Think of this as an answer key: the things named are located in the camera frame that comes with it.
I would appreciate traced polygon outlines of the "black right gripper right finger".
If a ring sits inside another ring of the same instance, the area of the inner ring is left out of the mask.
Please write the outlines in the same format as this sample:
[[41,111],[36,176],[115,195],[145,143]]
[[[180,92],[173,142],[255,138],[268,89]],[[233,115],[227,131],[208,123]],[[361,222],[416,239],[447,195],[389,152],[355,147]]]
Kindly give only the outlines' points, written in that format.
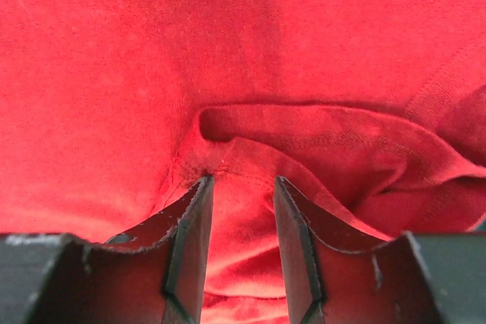
[[382,241],[312,203],[286,178],[273,205],[292,323],[483,323],[485,234]]

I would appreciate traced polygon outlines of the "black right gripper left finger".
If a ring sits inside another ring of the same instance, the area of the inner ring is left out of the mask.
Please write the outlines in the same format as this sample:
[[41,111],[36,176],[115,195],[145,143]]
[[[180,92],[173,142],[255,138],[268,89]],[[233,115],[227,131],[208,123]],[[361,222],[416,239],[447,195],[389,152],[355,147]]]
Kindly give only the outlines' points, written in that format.
[[1,236],[3,323],[198,323],[213,211],[210,176],[144,222],[92,243]]

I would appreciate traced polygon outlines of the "red t-shirt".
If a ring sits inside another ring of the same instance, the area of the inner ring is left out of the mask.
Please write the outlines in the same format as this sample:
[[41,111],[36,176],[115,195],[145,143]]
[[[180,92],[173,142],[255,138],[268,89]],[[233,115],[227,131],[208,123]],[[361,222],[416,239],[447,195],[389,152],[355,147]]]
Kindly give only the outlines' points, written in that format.
[[204,323],[288,320],[273,181],[387,239],[485,217],[485,0],[1,0],[1,229],[215,180]]

